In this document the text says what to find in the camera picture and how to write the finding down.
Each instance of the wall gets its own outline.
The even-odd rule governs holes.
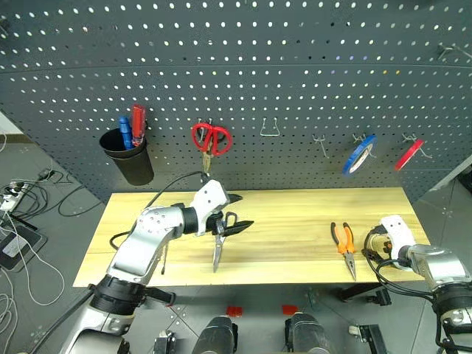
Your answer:
[[[0,132],[5,134],[22,134],[22,132],[0,112]]]

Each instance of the blue tape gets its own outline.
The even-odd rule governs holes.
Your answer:
[[[369,152],[377,144],[377,137],[375,135],[369,135],[361,144],[359,144],[353,153],[349,156],[346,164],[342,168],[343,175],[350,175],[354,173],[368,157]]]

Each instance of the pliers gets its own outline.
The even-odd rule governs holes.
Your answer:
[[[348,223],[343,223],[344,231],[346,232],[346,243],[342,243],[339,240],[338,229],[336,228],[336,223],[331,223],[331,237],[338,246],[338,253],[344,256],[349,271],[351,272],[355,280],[355,263],[354,263],[354,236],[353,231],[351,230]]]

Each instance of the black pen holder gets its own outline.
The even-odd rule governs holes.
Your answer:
[[[146,138],[141,145],[125,150],[122,134],[119,129],[113,129],[102,135],[100,146],[118,166],[129,184],[142,186],[153,180],[154,172],[146,148]]]

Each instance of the black device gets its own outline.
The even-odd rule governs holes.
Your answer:
[[[18,251],[18,245],[20,246],[24,262],[27,263],[34,254],[25,240],[28,241],[35,252],[47,242],[46,236],[38,234],[25,226],[18,225],[16,231],[20,235],[18,240],[16,240],[17,237],[14,232],[9,232],[0,241],[0,266],[14,272],[20,271],[24,267],[20,252]]]

